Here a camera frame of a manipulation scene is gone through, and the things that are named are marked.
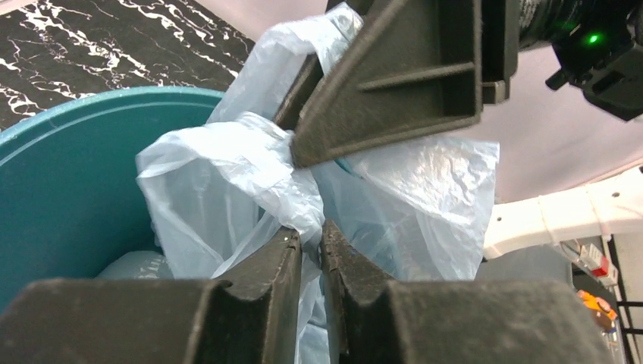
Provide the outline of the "teal plastic trash bin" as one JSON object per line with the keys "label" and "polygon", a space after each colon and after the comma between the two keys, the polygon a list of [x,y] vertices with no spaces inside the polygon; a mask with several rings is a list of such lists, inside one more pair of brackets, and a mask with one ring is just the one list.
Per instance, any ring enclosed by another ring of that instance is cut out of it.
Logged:
{"label": "teal plastic trash bin", "polygon": [[206,122],[222,92],[138,86],[50,108],[1,134],[1,305],[30,283],[94,278],[154,250],[136,155]]}

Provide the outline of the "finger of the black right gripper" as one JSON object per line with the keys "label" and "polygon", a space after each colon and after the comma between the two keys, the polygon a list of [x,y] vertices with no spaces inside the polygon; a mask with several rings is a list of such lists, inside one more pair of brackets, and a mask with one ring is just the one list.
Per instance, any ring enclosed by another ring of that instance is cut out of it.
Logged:
{"label": "finger of the black right gripper", "polygon": [[353,5],[365,12],[363,25],[300,112],[295,166],[479,122],[481,2]]}
{"label": "finger of the black right gripper", "polygon": [[307,55],[274,116],[276,125],[284,130],[295,130],[303,106],[323,76],[318,56],[316,54]]}

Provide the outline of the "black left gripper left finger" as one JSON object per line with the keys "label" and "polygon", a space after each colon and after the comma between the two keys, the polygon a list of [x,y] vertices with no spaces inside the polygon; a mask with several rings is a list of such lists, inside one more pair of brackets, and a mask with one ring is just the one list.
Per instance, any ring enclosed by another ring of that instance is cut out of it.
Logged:
{"label": "black left gripper left finger", "polygon": [[285,227],[214,280],[28,285],[1,317],[3,363],[291,363],[302,251]]}

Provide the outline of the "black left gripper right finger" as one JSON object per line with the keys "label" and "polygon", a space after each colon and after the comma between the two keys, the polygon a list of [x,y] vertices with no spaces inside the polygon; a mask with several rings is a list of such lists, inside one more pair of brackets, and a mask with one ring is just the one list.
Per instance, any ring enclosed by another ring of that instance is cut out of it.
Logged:
{"label": "black left gripper right finger", "polygon": [[610,363],[589,311],[556,281],[400,281],[326,221],[333,363]]}

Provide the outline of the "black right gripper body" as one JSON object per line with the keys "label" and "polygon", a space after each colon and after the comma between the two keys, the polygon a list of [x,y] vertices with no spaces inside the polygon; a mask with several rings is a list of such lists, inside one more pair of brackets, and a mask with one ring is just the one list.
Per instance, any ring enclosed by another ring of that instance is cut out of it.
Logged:
{"label": "black right gripper body", "polygon": [[483,1],[481,30],[485,104],[508,100],[520,52],[550,46],[549,89],[574,86],[623,121],[642,115],[640,1]]}

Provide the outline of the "light blue plastic bag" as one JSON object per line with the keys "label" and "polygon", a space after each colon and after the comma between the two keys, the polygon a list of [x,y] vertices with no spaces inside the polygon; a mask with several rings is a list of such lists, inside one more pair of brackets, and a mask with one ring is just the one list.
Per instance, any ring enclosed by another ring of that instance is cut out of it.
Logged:
{"label": "light blue plastic bag", "polygon": [[310,169],[290,156],[278,105],[308,55],[327,74],[363,25],[341,3],[269,28],[204,125],[160,136],[136,157],[160,253],[135,251],[105,279],[219,278],[279,228],[302,245],[288,363],[329,362],[319,244],[333,221],[361,254],[405,281],[471,281],[494,201],[497,143],[451,136],[362,152]]}

